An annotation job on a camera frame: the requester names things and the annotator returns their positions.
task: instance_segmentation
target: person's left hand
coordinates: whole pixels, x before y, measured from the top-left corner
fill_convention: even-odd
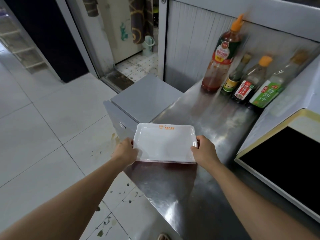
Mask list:
[[[137,155],[138,149],[133,149],[131,145],[131,140],[127,137],[115,147],[115,150],[111,158],[115,160],[120,160],[124,163],[125,166],[128,166],[136,161]]]

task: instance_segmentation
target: cabinet handle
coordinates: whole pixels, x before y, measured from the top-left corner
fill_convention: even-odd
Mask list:
[[[126,127],[119,121],[119,124],[122,128],[126,129]]]

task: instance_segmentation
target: white ribbed panel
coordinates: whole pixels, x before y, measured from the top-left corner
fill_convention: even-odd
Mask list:
[[[230,29],[235,18],[170,0],[167,34],[165,81],[185,92],[201,80],[211,60],[220,35]],[[246,22],[241,30],[246,34],[231,65],[232,71],[245,52],[253,57],[247,68],[261,56],[272,55],[268,72],[274,72],[288,61],[297,48],[314,51],[318,43],[288,33]]]

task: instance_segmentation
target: bottle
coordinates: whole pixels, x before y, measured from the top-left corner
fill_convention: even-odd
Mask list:
[[[237,68],[229,74],[229,77],[226,79],[224,83],[221,93],[225,95],[230,95],[234,88],[237,86],[238,82],[240,81],[243,75],[243,69],[249,63],[251,59],[251,55],[246,53],[242,57],[240,63],[238,64]]]
[[[284,90],[292,78],[297,75],[299,66],[302,65],[307,58],[308,53],[306,51],[300,50],[296,52],[288,64],[273,73],[271,77],[261,85],[249,102],[259,108],[265,108]]]
[[[231,26],[230,31],[223,33],[216,45],[212,60],[202,80],[201,87],[208,92],[216,92],[223,82],[224,76],[233,62],[237,49],[241,44],[239,31],[243,24],[243,14],[239,15]]]
[[[240,84],[232,93],[232,98],[240,104],[246,103],[266,77],[267,67],[271,63],[270,56],[262,56],[259,63],[247,70],[241,78]]]

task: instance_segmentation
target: person's right arm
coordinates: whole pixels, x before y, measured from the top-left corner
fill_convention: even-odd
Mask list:
[[[245,185],[219,160],[214,144],[197,136],[199,149],[192,146],[195,161],[218,182],[238,219],[253,240],[301,240],[318,238],[287,213]]]

